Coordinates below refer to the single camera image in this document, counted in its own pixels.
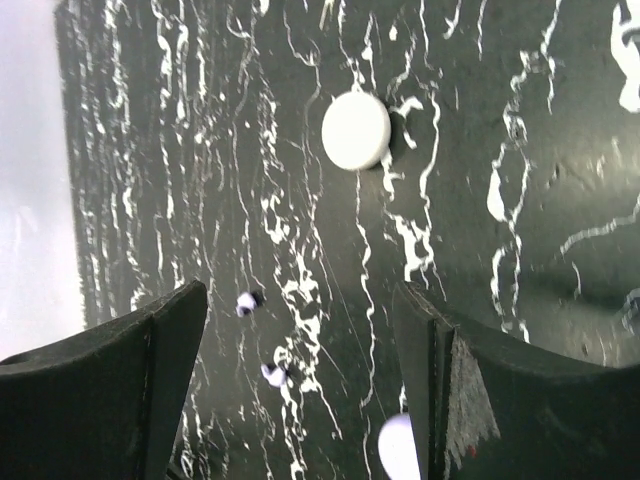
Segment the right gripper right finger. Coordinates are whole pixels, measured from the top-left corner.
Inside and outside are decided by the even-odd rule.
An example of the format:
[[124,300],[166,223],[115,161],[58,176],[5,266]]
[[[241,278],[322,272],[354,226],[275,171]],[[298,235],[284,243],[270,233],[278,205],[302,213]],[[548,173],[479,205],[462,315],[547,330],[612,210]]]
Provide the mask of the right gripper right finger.
[[639,366],[527,344],[416,283],[391,318],[424,479],[635,479]]

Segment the white earbud charging case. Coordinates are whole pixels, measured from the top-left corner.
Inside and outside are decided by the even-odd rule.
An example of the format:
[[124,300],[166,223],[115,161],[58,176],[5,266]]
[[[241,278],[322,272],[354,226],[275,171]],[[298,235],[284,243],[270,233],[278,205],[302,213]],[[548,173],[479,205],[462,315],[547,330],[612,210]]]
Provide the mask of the white earbud charging case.
[[379,163],[389,150],[391,120],[386,106],[370,93],[336,97],[322,121],[321,140],[329,160],[346,171]]

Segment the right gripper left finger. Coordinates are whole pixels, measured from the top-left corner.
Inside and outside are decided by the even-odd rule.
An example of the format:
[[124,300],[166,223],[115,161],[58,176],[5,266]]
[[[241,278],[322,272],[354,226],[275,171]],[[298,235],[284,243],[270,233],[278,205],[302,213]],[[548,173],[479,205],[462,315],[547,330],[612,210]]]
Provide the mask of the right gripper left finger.
[[2,478],[166,478],[207,312],[192,281],[2,360]]

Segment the purple round earbud case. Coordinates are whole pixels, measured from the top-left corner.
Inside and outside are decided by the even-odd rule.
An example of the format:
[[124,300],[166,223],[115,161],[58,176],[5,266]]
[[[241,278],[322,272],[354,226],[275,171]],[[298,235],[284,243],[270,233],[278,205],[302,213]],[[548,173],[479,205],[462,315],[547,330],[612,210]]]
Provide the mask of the purple round earbud case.
[[378,454],[391,480],[420,480],[420,469],[408,413],[389,418],[378,436]]

